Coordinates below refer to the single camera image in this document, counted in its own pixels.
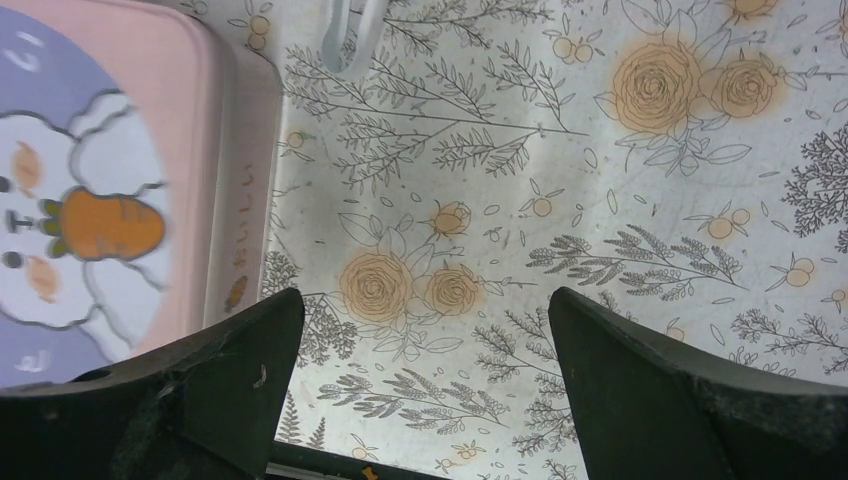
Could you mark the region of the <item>pink divided chocolate box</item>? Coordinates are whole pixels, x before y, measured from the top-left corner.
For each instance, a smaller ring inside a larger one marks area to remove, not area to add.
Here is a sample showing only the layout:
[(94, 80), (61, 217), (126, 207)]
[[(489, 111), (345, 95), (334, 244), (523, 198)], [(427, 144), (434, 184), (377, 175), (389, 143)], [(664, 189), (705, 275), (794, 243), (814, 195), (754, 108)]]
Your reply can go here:
[(243, 45), (226, 47), (205, 327), (259, 301), (280, 133), (282, 92), (276, 67)]

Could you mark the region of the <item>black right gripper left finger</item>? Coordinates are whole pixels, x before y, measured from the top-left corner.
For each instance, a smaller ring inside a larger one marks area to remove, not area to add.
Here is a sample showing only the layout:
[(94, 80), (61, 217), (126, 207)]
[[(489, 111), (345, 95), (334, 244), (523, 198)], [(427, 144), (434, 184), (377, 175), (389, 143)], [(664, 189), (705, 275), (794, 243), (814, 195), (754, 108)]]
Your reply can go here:
[(1, 392), (5, 479), (261, 479), (298, 355), (300, 292), (66, 383)]

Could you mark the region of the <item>silver metal tin lid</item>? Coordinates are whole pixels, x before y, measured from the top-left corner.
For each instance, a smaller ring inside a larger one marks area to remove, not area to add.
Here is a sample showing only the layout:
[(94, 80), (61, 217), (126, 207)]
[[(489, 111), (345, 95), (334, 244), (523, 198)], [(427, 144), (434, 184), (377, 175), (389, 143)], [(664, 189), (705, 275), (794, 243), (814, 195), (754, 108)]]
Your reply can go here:
[(142, 1), (1, 5), (1, 384), (205, 326), (232, 53)]

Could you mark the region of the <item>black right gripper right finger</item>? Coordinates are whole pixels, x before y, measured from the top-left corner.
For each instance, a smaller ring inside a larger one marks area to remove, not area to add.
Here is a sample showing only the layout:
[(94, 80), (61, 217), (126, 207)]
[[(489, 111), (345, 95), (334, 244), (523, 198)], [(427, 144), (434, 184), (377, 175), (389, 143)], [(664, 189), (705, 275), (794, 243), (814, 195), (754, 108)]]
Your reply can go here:
[(592, 479), (843, 479), (847, 391), (709, 354), (562, 287), (548, 316)]

